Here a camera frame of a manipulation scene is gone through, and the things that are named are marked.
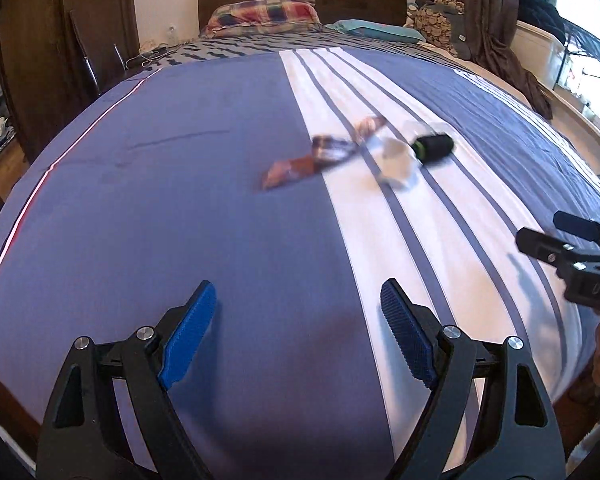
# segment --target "silver bolt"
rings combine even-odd
[[[458,339],[460,337],[460,329],[457,326],[448,325],[442,329],[444,335],[449,339]]]
[[[525,345],[522,342],[522,339],[520,339],[519,337],[515,337],[515,336],[507,339],[507,343],[509,343],[509,346],[511,348],[513,348],[514,350],[520,350]]]
[[[139,340],[146,341],[147,339],[151,339],[154,336],[154,329],[150,326],[143,326],[139,328],[136,332],[136,337]]]
[[[87,346],[89,346],[89,338],[86,336],[80,336],[74,341],[74,346],[76,350],[84,350],[87,348]]]

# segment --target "bed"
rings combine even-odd
[[[596,318],[563,300],[514,234],[552,232],[558,209],[600,219],[600,179],[570,143],[424,49],[333,33],[270,37],[265,52],[259,41],[120,83],[16,185],[0,214],[0,380],[41,420],[78,336],[125,338],[210,280],[218,312],[170,397],[213,475],[384,478],[427,399],[379,311],[382,282],[397,278],[472,338],[519,336],[560,396],[591,356]],[[273,161],[304,155],[318,134],[350,139],[375,114],[383,136],[443,129],[456,149],[409,190],[376,180],[374,150],[260,190]],[[128,394],[116,393],[150,466]],[[449,466],[481,395],[476,381]]]

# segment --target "white stripe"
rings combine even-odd
[[[35,196],[37,195],[38,191],[40,190],[40,188],[42,188],[42,185],[45,183],[47,177],[49,176],[49,174],[51,174],[51,172],[56,168],[56,165],[58,165],[58,163],[65,158],[65,156],[72,150],[74,149],[75,146],[78,145],[78,143],[85,137],[87,136],[87,134],[94,129],[94,127],[96,127],[96,124],[98,124],[110,111],[112,111],[116,106],[118,106],[122,101],[124,101],[126,98],[128,98],[131,94],[133,94],[136,90],[138,90],[138,88],[140,88],[140,86],[142,86],[142,84],[147,81],[148,79],[152,78],[152,76],[154,76],[155,74],[157,74],[158,72],[160,72],[161,68],[159,68],[158,70],[156,70],[155,72],[149,74],[147,77],[145,77],[144,79],[141,79],[138,84],[136,84],[136,86],[134,86],[124,97],[120,98],[118,101],[116,101],[115,103],[113,103],[109,108],[107,108],[107,110],[105,110],[95,121],[93,121],[93,123],[91,123],[91,126],[89,126],[81,135],[80,137],[78,137],[66,150],[64,150],[64,152],[62,153],[62,155],[60,155],[60,157],[58,157],[56,159],[55,162],[53,162],[51,164],[51,166],[48,167],[48,169],[45,171],[45,173],[43,173],[42,177],[40,178],[40,180],[38,181],[38,184],[36,184],[36,187],[34,188],[33,192],[29,195],[29,198],[27,198],[27,201],[25,202],[24,207],[22,208],[22,210],[20,211],[20,214],[18,215],[18,217],[16,218],[15,223],[13,224],[13,227],[11,228],[11,231],[9,232],[9,236],[7,236],[7,240],[4,243],[4,247],[2,248],[2,251],[0,252],[0,266],[2,265],[2,261],[4,260],[4,257],[6,256],[7,252],[9,251],[9,248],[11,247],[11,244],[14,241],[15,235],[18,231],[18,228],[20,226],[20,223],[22,222],[22,219],[24,218],[24,216],[26,215],[29,206],[31,205],[31,203],[33,202],[33,199],[35,198]]]
[[[310,137],[328,133],[350,139],[298,58],[280,52],[291,88]],[[323,173],[355,276],[369,339],[376,361],[389,429],[397,458],[411,435],[426,400],[404,361],[379,307],[382,284],[394,277],[412,301],[432,308],[420,273],[411,257],[382,191],[360,157]]]
[[[316,52],[328,56],[326,51]],[[319,57],[311,52],[299,51],[299,54],[341,113],[351,123],[373,114],[373,111],[358,99]],[[375,90],[381,93],[377,88],[368,89],[371,92]],[[389,108],[392,105],[394,107],[392,114],[395,117],[410,118],[397,104],[387,103]],[[382,134],[393,136],[389,131]],[[372,150],[372,156],[381,165],[381,153]],[[484,270],[480,259],[449,211],[423,178],[418,176],[417,183],[410,190],[395,194],[434,268],[458,325],[473,338],[499,342],[514,333],[502,298]],[[409,285],[402,286],[408,290]],[[475,309],[480,302],[487,304],[488,308],[481,311],[482,319],[480,323],[476,323]],[[463,425],[449,465],[462,462],[465,439],[466,425]]]
[[[345,59],[347,62],[351,63],[355,66],[360,72],[364,73],[368,76],[376,85],[387,90],[389,93],[398,98],[401,102],[403,102],[406,106],[408,106],[411,110],[417,113],[424,121],[429,124],[434,123],[442,123],[443,121],[431,110],[429,110],[425,105],[421,102],[413,98],[410,94],[405,92],[398,85],[393,83],[390,79],[384,76],[381,72],[376,70],[375,68],[359,61],[355,57],[349,55],[339,48],[332,48],[332,52],[336,53],[342,59]],[[358,82],[354,76],[351,78],[347,77],[349,81],[353,84]],[[364,78],[360,78],[362,83],[362,89],[366,89],[366,86],[374,86],[372,84],[366,84]],[[380,111],[386,112],[386,117],[393,122],[393,120],[400,120],[399,116],[389,114],[392,112],[392,106],[389,104],[384,104],[384,100],[391,102],[392,105],[397,106],[391,99],[386,97],[382,92],[378,92],[377,94],[369,93],[364,95],[370,102],[376,106],[376,103],[381,104],[382,108],[376,106]],[[480,157],[480,155],[471,147],[471,145],[466,142],[466,140],[458,134],[450,125],[448,126],[449,133],[454,136],[454,140],[456,142],[456,148],[454,153],[456,157],[460,161],[460,163],[467,168],[469,173],[481,184],[481,186],[486,190],[486,192],[491,195],[491,197],[496,200],[496,202],[503,209],[504,213],[509,217],[512,223],[515,225],[516,229],[521,227],[530,227],[532,229],[541,230],[541,227],[538,225],[533,215],[528,211],[525,205],[520,201],[520,199],[499,179],[499,177],[491,170],[491,168],[485,163],[484,160]],[[409,138],[408,132],[408,124],[404,125],[405,130],[399,128],[401,133]],[[453,200],[454,204],[458,207],[460,211],[464,211],[467,208],[465,207],[464,201],[464,193],[468,192],[468,190],[472,190],[471,196],[475,198],[474,207],[477,208],[476,211],[480,212],[480,215],[487,214],[489,216],[488,223],[485,222],[485,225],[495,225],[498,226],[498,230],[502,232],[502,240],[503,245],[500,248],[501,255],[507,256],[507,253],[510,254],[514,259],[512,262],[515,262],[515,265],[520,265],[521,269],[524,270],[524,274],[518,276],[515,275],[514,283],[518,283],[520,277],[525,276],[531,279],[531,283],[534,285],[534,291],[538,294],[539,304],[542,305],[542,308],[537,308],[535,306],[535,301],[533,303],[532,298],[528,299],[520,299],[520,294],[517,293],[514,296],[516,300],[517,306],[519,306],[519,310],[521,310],[521,316],[525,323],[525,327],[527,333],[531,339],[531,346],[534,348],[534,359],[538,366],[538,369],[542,375],[545,384],[547,384],[547,389],[554,394],[554,397],[560,396],[560,394],[564,391],[565,388],[570,384],[573,373],[577,364],[577,357],[579,355],[580,348],[582,346],[582,326],[580,323],[580,316],[578,314],[576,306],[568,301],[565,301],[563,298],[564,294],[564,283],[562,280],[558,279],[555,275],[555,269],[552,267],[546,266],[545,264],[541,264],[545,275],[547,276],[549,283],[556,295],[558,306],[560,307],[560,312],[562,314],[562,320],[565,327],[565,333],[567,338],[567,362],[566,368],[564,370],[563,376],[556,376],[556,370],[560,369],[560,341],[558,339],[558,331],[557,330],[547,330],[547,327],[555,327],[556,321],[555,316],[552,311],[551,305],[548,301],[548,297],[544,288],[539,283],[538,277],[536,273],[531,269],[530,264],[528,262],[528,258],[522,258],[521,255],[518,254],[518,250],[515,248],[515,244],[513,243],[512,237],[509,235],[508,229],[506,229],[503,224],[501,224],[499,217],[496,219],[494,216],[495,211],[491,207],[486,200],[481,197],[476,197],[475,192],[478,192],[474,185],[462,174],[459,170],[452,171],[449,168],[449,165],[440,166],[438,168],[433,168],[431,170],[431,174],[436,178],[436,181],[443,186],[445,190],[450,190],[447,194]],[[483,237],[489,237],[490,234],[485,232],[482,233],[480,229],[479,216],[475,214],[472,215],[469,210],[466,214],[463,214],[464,218],[472,222],[473,231],[476,235],[481,234]],[[485,241],[482,244],[483,248],[487,250],[487,247],[492,247],[493,242]],[[497,251],[496,247],[492,247],[491,251],[488,254],[491,256],[493,251]],[[500,256],[497,254],[494,257],[491,257],[494,264],[496,264],[496,260],[501,260]],[[511,279],[511,268],[504,262],[504,269],[507,272],[503,272],[501,270],[500,264],[496,264],[496,268],[500,270],[501,275],[505,278],[506,283],[511,283],[509,280]],[[521,286],[516,287],[519,290],[525,290]],[[509,287],[509,290],[513,295],[513,288]]]
[[[589,165],[581,158],[581,156],[571,147],[571,145],[562,138],[560,134],[558,134],[549,124],[547,124],[542,119],[538,118],[531,110],[522,105],[512,96],[506,94],[499,88],[491,85],[488,81],[477,76],[475,74],[469,74],[462,70],[455,70],[455,72],[467,81],[475,84],[478,88],[481,88],[485,92],[493,95],[496,99],[506,104],[509,108],[515,111],[520,117],[522,117],[527,123],[531,124],[533,127],[538,130],[549,140],[552,144],[554,144],[561,152],[566,156],[569,161],[573,164],[574,168],[578,170],[580,175],[584,177],[584,179],[589,182],[594,189],[600,194],[600,179],[594,173],[594,171],[589,167]]]

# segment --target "teal pillow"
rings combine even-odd
[[[382,23],[366,22],[365,20],[340,20],[333,23],[333,25],[325,25],[325,28],[351,34],[352,36],[375,38],[376,40],[401,41],[403,43],[425,41],[422,34],[414,28],[383,25]]]

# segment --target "curtain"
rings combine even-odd
[[[424,3],[432,0],[417,0]],[[465,30],[472,59],[520,90],[542,117],[553,117],[536,77],[522,68],[510,45],[516,33],[518,0],[459,0],[465,4]]]

